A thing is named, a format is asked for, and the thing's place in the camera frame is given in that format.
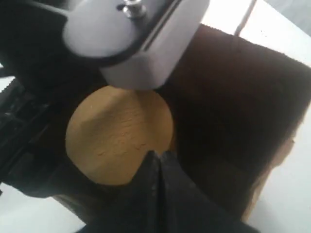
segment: white surface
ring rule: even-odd
[[[85,224],[52,198],[36,199],[1,184],[1,233],[73,233]]]
[[[250,0],[211,1],[203,23],[233,34]],[[311,38],[263,0],[258,0],[241,37],[311,66]],[[271,173],[248,220],[262,233],[311,232],[310,139],[311,109],[292,152]]]

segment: tan circular disc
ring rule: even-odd
[[[92,181],[121,185],[131,181],[147,151],[168,150],[172,136],[171,112],[160,95],[107,86],[74,112],[66,150]]]

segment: metal screw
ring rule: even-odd
[[[141,18],[146,14],[146,7],[142,0],[124,0],[123,12],[128,18]]]

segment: black machine part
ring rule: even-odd
[[[257,233],[211,202],[171,152],[149,152],[119,198],[79,233]]]

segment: dark brown surface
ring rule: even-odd
[[[242,216],[254,183],[310,102],[311,70],[202,25],[160,92],[184,170],[213,201]]]

